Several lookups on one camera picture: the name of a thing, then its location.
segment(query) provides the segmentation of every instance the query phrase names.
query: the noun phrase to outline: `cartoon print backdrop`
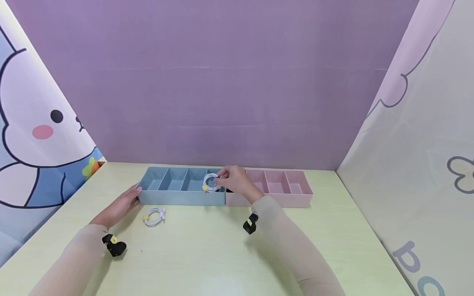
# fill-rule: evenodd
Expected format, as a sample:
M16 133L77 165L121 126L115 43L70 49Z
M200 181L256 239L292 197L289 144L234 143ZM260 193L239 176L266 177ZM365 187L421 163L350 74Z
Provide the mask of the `cartoon print backdrop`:
M337 170L422 296L474 293L473 9L420 0Z
M101 153L0 1L0 266L98 169Z

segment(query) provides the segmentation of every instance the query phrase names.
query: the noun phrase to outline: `blue organizer tray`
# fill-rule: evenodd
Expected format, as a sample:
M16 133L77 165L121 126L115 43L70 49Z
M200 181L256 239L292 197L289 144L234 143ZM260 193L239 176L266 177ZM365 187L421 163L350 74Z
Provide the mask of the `blue organizer tray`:
M204 176L218 171L199 167L149 167L137 185L142 187L138 199L145 205L224 206L225 188L219 192L202 191ZM214 186L212 179L208 185Z

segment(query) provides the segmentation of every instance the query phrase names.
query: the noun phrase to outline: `hand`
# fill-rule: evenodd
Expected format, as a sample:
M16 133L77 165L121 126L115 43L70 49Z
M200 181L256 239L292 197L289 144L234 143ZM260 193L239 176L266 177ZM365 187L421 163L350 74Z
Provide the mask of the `hand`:
M250 180L245 169L236 165L226 165L218 173L220 178L215 178L217 185L224 186L235 193L243 195L250 204L260 199L263 192Z
M131 209L140 203L138 194L142 191L142 188L138 187L135 190L135 186L136 184L120 194L116 200L100 212L89 224L103 225L109 229L122 220Z

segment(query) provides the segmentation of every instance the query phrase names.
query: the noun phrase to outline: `bunny eye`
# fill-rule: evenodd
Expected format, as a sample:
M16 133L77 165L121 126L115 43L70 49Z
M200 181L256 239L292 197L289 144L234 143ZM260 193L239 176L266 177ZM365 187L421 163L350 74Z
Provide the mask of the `bunny eye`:
M63 121L63 114L62 114L62 112L59 111L59 110L53 110L53 111L51 111L50 116L51 116L51 120L54 121L54 122L56 122L56 123L60 123L60 122Z

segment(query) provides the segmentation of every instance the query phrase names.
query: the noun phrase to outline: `pink cheek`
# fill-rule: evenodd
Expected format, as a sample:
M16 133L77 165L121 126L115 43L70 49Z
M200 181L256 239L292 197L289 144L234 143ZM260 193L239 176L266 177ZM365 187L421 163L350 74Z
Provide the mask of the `pink cheek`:
M53 135L53 128L50 126L37 126L33 129L33 137L38 140L46 140Z

